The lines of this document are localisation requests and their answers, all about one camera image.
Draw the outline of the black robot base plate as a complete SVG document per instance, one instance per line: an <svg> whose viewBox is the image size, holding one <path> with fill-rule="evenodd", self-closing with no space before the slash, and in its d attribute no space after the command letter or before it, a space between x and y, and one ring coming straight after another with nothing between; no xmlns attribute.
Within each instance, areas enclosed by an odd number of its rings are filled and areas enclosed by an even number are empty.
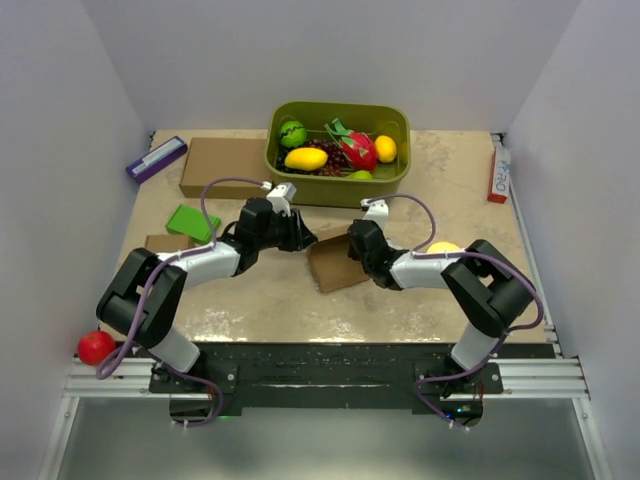
<svg viewBox="0 0 640 480"><path fill-rule="evenodd" d="M495 364L466 378L445 381L454 367L445 343L213 343L184 380L155 364L150 390L170 394L175 418L206 413L213 395L205 378L223 392L223 414L245 408L410 409L429 413L424 399L453 417L475 418L485 394L500 394Z"/></svg>

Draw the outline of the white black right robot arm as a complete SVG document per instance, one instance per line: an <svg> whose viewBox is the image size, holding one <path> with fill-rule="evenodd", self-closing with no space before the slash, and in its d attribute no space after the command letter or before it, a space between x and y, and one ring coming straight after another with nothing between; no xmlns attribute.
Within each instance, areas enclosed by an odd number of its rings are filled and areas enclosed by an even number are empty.
<svg viewBox="0 0 640 480"><path fill-rule="evenodd" d="M513 331L513 322L535 303L537 322L544 316L542 301L532 282L490 242L476 240L453 252L422 254L392 247L372 220L356 220L348 229L349 257L383 288L446 289L469 324L445 360L444 374L430 382L446 381L459 393L481 380L480 369Z"/></svg>

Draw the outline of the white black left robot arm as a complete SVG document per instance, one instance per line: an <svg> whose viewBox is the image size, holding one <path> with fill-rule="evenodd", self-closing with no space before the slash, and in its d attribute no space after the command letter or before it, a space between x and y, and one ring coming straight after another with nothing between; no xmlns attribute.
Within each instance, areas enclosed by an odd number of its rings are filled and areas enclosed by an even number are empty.
<svg viewBox="0 0 640 480"><path fill-rule="evenodd" d="M173 382L185 392L200 390L207 368L200 349L174 326L186 289L243 274L263 250L299 252L318 241L297 208L278 211L266 199L248 200L239 218L207 245L168 254L132 250L100 299L96 316L126 336L121 348L96 369L112 375L133 345L173 368Z"/></svg>

